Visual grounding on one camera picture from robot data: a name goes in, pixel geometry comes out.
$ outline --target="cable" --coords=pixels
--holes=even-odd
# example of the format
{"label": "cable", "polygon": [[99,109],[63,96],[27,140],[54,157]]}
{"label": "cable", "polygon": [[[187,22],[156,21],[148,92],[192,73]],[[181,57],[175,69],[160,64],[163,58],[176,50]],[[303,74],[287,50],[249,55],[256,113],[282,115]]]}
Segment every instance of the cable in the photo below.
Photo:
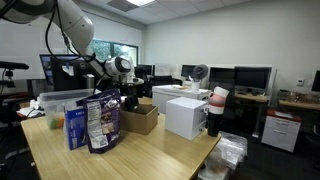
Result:
{"label": "cable", "polygon": [[33,111],[35,111],[35,110],[36,110],[36,109],[31,110],[31,111],[27,114],[26,119],[28,119],[28,117],[30,116],[30,114],[31,114]]}
{"label": "cable", "polygon": [[103,76],[105,76],[105,75],[106,75],[106,73],[103,73],[103,75],[100,77],[100,79],[99,79],[99,81],[97,82],[97,84],[94,86],[94,89],[93,89],[92,95],[94,95],[94,94],[95,94],[97,87],[99,86],[100,82],[101,82],[101,81],[102,81],[102,79],[103,79]]}
{"label": "cable", "polygon": [[[7,69],[4,69],[4,70],[3,70],[3,73],[2,73],[2,81],[4,81],[4,74],[6,73],[6,70],[7,70]],[[2,96],[3,89],[4,89],[4,85],[2,85],[2,87],[1,87],[0,96]]]}
{"label": "cable", "polygon": [[62,23],[61,23],[61,15],[60,15],[60,9],[59,9],[59,3],[58,3],[58,0],[54,0],[54,9],[53,9],[53,12],[52,12],[52,16],[51,16],[51,19],[50,19],[50,22],[48,24],[48,27],[47,27],[47,30],[46,30],[46,45],[47,45],[47,48],[48,48],[48,51],[50,52],[50,54],[57,60],[60,60],[58,59],[56,56],[53,55],[51,49],[50,49],[50,46],[49,46],[49,43],[47,43],[48,41],[48,33],[49,33],[49,29],[51,27],[51,24],[52,24],[52,21],[53,21],[53,17],[55,15],[55,12],[57,11],[57,14],[58,14],[58,20],[59,20],[59,26],[60,26],[60,30],[61,30],[61,35],[63,37],[63,40],[64,40],[64,43],[66,45],[66,47],[68,48],[68,50],[73,53],[74,55],[78,56],[77,58],[74,58],[74,59],[70,59],[68,61],[62,61],[63,63],[65,62],[71,62],[71,61],[74,61],[74,60],[77,60],[79,58],[83,58],[87,63],[88,62],[91,62],[93,60],[96,59],[96,55],[95,53],[93,53],[92,56],[89,56],[89,55],[81,55],[81,53],[79,53],[77,50],[77,53],[75,53],[71,47],[70,47],[70,42],[69,42],[69,38],[67,37],[67,35],[64,33],[63,31],[63,27],[62,27]]}
{"label": "cable", "polygon": [[0,10],[0,19],[4,17],[4,15],[12,8],[12,6],[14,5],[14,3],[16,3],[16,1],[17,0],[11,0]]}
{"label": "cable", "polygon": [[2,19],[6,20],[6,21],[9,21],[9,22],[12,22],[12,23],[15,23],[15,24],[28,24],[28,23],[25,23],[25,22],[17,22],[17,21],[13,21],[11,19],[8,19],[6,17],[2,17]]}
{"label": "cable", "polygon": [[71,61],[77,60],[77,59],[81,58],[81,56],[79,56],[79,57],[77,57],[77,58],[74,58],[74,59],[63,60],[63,61],[62,61],[62,60],[59,59],[57,56],[55,56],[55,55],[53,54],[53,52],[51,51],[51,48],[50,48],[50,46],[49,46],[49,40],[48,40],[48,39],[49,39],[49,30],[50,30],[50,28],[51,28],[51,25],[52,25],[52,22],[53,22],[53,18],[54,18],[55,14],[56,14],[57,3],[58,3],[58,0],[54,0],[52,15],[51,15],[51,18],[50,18],[50,21],[49,21],[49,23],[48,23],[48,26],[47,26],[47,29],[46,29],[46,33],[45,33],[45,42],[46,42],[47,49],[48,49],[49,53],[51,54],[51,56],[52,56],[53,58],[55,58],[56,60],[60,61],[60,62],[66,63],[66,62],[71,62]]}
{"label": "cable", "polygon": [[80,56],[81,55],[78,53],[75,53],[71,47],[70,47],[70,42],[69,42],[69,38],[67,37],[67,35],[64,33],[64,30],[62,28],[62,23],[61,23],[61,15],[60,15],[60,8],[59,8],[59,3],[58,0],[56,0],[56,7],[57,7],[57,13],[58,13],[58,20],[59,20],[59,26],[60,26],[60,30],[61,30],[61,35],[63,37],[64,40],[64,44],[67,46],[68,50],[73,53],[74,55]]}

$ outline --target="floor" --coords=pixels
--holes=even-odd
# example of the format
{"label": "floor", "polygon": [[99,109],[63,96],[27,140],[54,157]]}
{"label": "floor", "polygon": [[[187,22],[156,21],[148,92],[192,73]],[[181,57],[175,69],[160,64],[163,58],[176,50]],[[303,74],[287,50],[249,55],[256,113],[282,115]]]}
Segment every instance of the floor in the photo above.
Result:
{"label": "floor", "polygon": [[[0,131],[0,140],[3,133],[3,130]],[[248,139],[248,158],[240,164],[231,179],[320,179],[320,171],[312,168],[316,159],[320,160],[320,155],[309,148],[303,135],[299,136],[295,152],[289,153],[258,143],[249,133],[241,131],[233,131],[233,133]],[[11,134],[0,143],[0,161],[4,159],[8,152],[26,146],[22,130],[14,128]],[[31,162],[32,155],[30,152],[7,161],[9,166],[13,164],[7,179],[38,180],[36,168],[31,167]]]}

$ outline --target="black monitor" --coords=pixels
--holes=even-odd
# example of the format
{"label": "black monitor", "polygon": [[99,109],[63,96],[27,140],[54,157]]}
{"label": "black monitor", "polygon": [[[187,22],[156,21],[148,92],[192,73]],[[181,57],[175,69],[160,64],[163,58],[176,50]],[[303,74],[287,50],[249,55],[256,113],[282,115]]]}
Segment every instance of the black monitor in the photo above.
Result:
{"label": "black monitor", "polygon": [[139,64],[137,67],[141,67],[146,75],[152,75],[152,65]]}
{"label": "black monitor", "polygon": [[182,65],[181,76],[188,78],[193,76],[193,69],[195,65]]}
{"label": "black monitor", "polygon": [[311,90],[320,92],[320,71],[316,72]]}
{"label": "black monitor", "polygon": [[213,82],[215,80],[234,81],[234,69],[210,68],[209,82]]}
{"label": "black monitor", "polygon": [[234,70],[236,88],[267,90],[272,70],[271,67],[236,66]]}
{"label": "black monitor", "polygon": [[59,60],[50,58],[54,91],[86,89],[85,75],[92,74],[94,77],[99,77],[95,69],[83,60],[67,62],[70,58],[58,58]]}
{"label": "black monitor", "polygon": [[[53,78],[52,78],[52,66],[51,66],[51,54],[40,54],[40,61],[43,67],[44,75],[46,77],[46,81],[48,85],[53,85]],[[77,58],[75,55],[71,54],[58,54],[55,55],[57,58],[61,60],[70,60]]]}

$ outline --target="chip bag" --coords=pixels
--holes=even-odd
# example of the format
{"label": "chip bag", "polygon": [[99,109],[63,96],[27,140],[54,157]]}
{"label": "chip bag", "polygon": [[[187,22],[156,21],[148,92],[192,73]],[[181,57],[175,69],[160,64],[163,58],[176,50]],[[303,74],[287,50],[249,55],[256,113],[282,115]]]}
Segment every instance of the chip bag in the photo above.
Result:
{"label": "chip bag", "polygon": [[104,153],[116,146],[120,134],[120,103],[118,89],[77,102],[85,110],[85,135],[90,153]]}

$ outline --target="black stand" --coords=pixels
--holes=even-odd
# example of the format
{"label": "black stand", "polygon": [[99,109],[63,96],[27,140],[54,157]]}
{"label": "black stand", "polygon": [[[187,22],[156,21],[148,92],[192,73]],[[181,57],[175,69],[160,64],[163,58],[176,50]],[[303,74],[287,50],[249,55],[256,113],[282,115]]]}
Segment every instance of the black stand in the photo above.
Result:
{"label": "black stand", "polygon": [[212,114],[208,112],[208,135],[217,137],[219,133],[219,126],[222,120],[222,114]]}

